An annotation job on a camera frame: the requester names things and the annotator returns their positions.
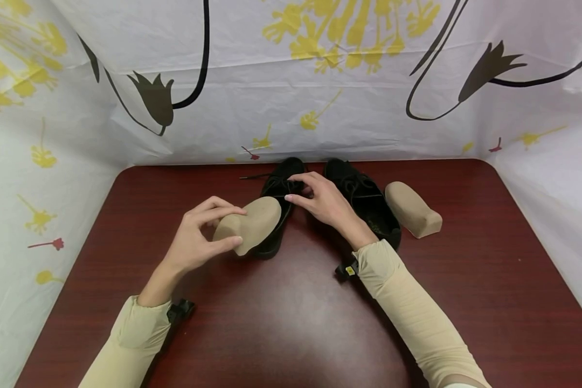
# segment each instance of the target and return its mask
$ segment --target wooden tabletop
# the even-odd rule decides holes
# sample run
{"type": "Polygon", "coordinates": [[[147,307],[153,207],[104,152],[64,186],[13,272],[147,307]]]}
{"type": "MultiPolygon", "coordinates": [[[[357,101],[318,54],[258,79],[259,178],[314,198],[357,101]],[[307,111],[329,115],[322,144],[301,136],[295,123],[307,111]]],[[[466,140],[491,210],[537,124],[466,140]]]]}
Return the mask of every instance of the wooden tabletop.
{"type": "MultiPolygon", "coordinates": [[[[582,388],[582,310],[494,169],[478,160],[355,163],[403,181],[444,218],[400,256],[458,328],[494,388],[582,388]]],[[[311,170],[323,164],[309,164],[311,170]]],[[[134,167],[116,179],[17,387],[76,387],[182,214],[217,195],[245,205],[271,164],[134,167]]],[[[422,387],[383,312],[332,273],[340,245],[295,209],[270,261],[216,258],[178,293],[197,303],[149,387],[422,387]]]]}

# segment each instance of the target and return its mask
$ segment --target fabric wall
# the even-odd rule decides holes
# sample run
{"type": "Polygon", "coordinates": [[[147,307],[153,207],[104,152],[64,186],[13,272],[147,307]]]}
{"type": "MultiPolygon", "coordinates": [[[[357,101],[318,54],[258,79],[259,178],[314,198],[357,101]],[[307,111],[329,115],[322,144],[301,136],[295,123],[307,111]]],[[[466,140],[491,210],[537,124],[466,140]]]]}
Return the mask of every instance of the fabric wall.
{"type": "Polygon", "coordinates": [[[287,156],[487,160],[582,305],[582,0],[0,0],[0,388],[122,168],[287,156]]]}
{"type": "Polygon", "coordinates": [[[0,1],[0,388],[13,387],[127,160],[114,101],[46,1],[0,1]]]}
{"type": "Polygon", "coordinates": [[[491,162],[582,306],[582,124],[525,136],[491,162]]]}

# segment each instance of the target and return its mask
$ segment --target black line drawing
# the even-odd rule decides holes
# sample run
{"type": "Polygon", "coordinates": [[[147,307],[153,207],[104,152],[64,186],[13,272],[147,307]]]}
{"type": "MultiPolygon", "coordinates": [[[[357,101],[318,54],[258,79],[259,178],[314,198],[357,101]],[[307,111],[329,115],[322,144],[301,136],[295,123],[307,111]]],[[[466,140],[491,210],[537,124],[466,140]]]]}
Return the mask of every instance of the black line drawing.
{"type": "Polygon", "coordinates": [[[421,60],[418,62],[418,64],[414,68],[414,70],[411,71],[411,73],[410,73],[410,76],[412,76],[414,73],[416,73],[418,70],[420,70],[426,64],[427,61],[429,61],[429,64],[427,64],[426,68],[422,71],[420,77],[418,77],[416,83],[412,87],[410,94],[408,96],[408,99],[407,99],[407,103],[405,105],[405,113],[408,115],[408,117],[410,119],[420,120],[420,121],[434,121],[437,119],[441,119],[442,117],[445,117],[447,114],[449,114],[452,111],[454,111],[455,109],[457,109],[457,107],[459,105],[461,105],[464,101],[466,101],[468,98],[470,98],[474,93],[476,93],[476,91],[478,91],[481,87],[483,87],[483,85],[485,85],[487,83],[492,83],[492,84],[496,84],[496,85],[500,85],[500,86],[508,86],[508,87],[531,87],[531,86],[547,84],[547,83],[554,82],[554,81],[559,81],[561,79],[564,79],[564,78],[570,76],[570,74],[576,72],[576,70],[579,70],[582,68],[582,61],[581,61],[577,65],[573,66],[572,69],[569,69],[569,70],[565,71],[564,73],[553,75],[551,77],[533,79],[531,81],[507,81],[504,79],[496,78],[500,74],[506,73],[507,71],[509,71],[511,69],[515,69],[518,67],[528,65],[528,64],[512,64],[511,62],[513,60],[515,60],[516,58],[521,57],[522,54],[513,54],[512,56],[503,56],[504,42],[500,41],[499,44],[496,45],[494,49],[492,49],[492,44],[488,45],[486,51],[483,53],[481,58],[479,58],[479,61],[476,63],[476,65],[471,70],[470,74],[468,75],[466,82],[463,83],[463,86],[462,86],[461,91],[459,93],[458,102],[456,103],[455,106],[453,106],[452,108],[447,110],[445,113],[442,113],[442,114],[435,116],[435,117],[419,117],[419,116],[413,114],[411,111],[411,101],[414,98],[414,93],[416,93],[416,90],[418,89],[418,86],[422,82],[422,79],[425,77],[425,75],[427,74],[427,72],[431,68],[431,65],[433,65],[433,62],[435,61],[435,59],[438,57],[439,53],[442,51],[442,49],[446,45],[446,41],[451,36],[451,32],[453,32],[455,25],[457,25],[457,22],[459,21],[459,17],[461,16],[461,14],[463,13],[463,10],[466,8],[466,5],[468,4],[468,0],[463,0],[463,4],[461,5],[461,8],[459,8],[459,12],[457,12],[459,4],[461,4],[461,0],[455,0],[455,3],[453,4],[453,8],[451,9],[449,16],[446,18],[445,24],[442,26],[442,29],[438,33],[438,36],[435,37],[435,40],[433,41],[433,43],[429,47],[429,50],[427,50],[425,55],[421,58],[421,60]]]}
{"type": "MultiPolygon", "coordinates": [[[[161,80],[161,74],[157,74],[157,77],[153,80],[153,82],[149,81],[144,76],[136,73],[134,71],[134,75],[136,78],[133,78],[131,75],[128,75],[129,79],[134,83],[136,86],[136,90],[140,94],[140,98],[144,103],[144,106],[147,107],[147,111],[157,122],[162,126],[160,133],[156,133],[152,131],[150,128],[145,126],[143,123],[138,121],[131,112],[127,109],[123,102],[123,98],[120,97],[119,91],[116,89],[114,85],[114,81],[108,73],[106,68],[103,70],[108,77],[108,81],[110,82],[110,86],[112,86],[112,90],[114,90],[114,94],[119,99],[119,102],[123,106],[125,112],[129,115],[129,117],[135,122],[137,125],[145,128],[146,130],[150,131],[152,134],[157,136],[164,136],[164,132],[168,126],[172,124],[172,120],[174,118],[173,110],[174,109],[181,109],[186,106],[191,105],[196,101],[196,99],[200,96],[200,93],[203,91],[205,87],[205,80],[207,77],[207,69],[209,66],[209,46],[210,46],[210,18],[209,18],[209,0],[203,0],[203,16],[204,16],[204,38],[203,38],[203,57],[202,62],[200,65],[200,73],[198,74],[198,81],[196,82],[196,87],[190,95],[180,102],[172,103],[171,98],[171,88],[174,82],[174,79],[170,79],[166,85],[163,84],[161,80]]],[[[80,42],[82,42],[82,46],[86,51],[88,58],[91,60],[91,67],[93,73],[95,74],[95,80],[99,83],[100,81],[100,73],[99,73],[99,61],[95,56],[95,53],[88,47],[88,45],[82,40],[80,37],[80,42]]]]}

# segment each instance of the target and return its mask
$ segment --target forearm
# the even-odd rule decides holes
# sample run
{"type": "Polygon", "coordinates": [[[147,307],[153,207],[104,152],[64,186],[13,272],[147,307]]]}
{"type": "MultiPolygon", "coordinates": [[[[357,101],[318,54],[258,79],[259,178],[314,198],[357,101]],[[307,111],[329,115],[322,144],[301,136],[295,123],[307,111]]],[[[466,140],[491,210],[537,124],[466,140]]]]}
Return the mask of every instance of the forearm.
{"type": "Polygon", "coordinates": [[[157,266],[142,293],[125,302],[80,388],[140,387],[168,334],[166,314],[181,276],[164,262],[157,266]]]}
{"type": "Polygon", "coordinates": [[[430,387],[490,388],[455,326],[385,241],[355,253],[359,277],[401,334],[430,387]]]}
{"type": "Polygon", "coordinates": [[[147,285],[137,297],[137,303],[143,307],[156,307],[171,300],[172,291],[181,281],[184,272],[173,268],[164,261],[153,271],[147,285]]]}

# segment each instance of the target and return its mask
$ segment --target beige shoe tree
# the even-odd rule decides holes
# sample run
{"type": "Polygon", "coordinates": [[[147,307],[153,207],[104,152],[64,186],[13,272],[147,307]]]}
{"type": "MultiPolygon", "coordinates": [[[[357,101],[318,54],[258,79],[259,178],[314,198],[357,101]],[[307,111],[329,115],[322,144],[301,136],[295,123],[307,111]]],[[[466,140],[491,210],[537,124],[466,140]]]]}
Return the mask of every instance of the beige shoe tree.
{"type": "Polygon", "coordinates": [[[274,197],[261,197],[247,204],[244,209],[247,211],[245,216],[230,214],[220,220],[213,234],[213,241],[241,236],[244,241],[234,249],[238,256],[244,256],[250,249],[261,244],[276,228],[282,213],[280,204],[274,197]]]}
{"type": "Polygon", "coordinates": [[[442,216],[431,210],[411,187],[403,182],[386,186],[386,202],[397,220],[416,238],[438,233],[442,229],[442,216]]]}

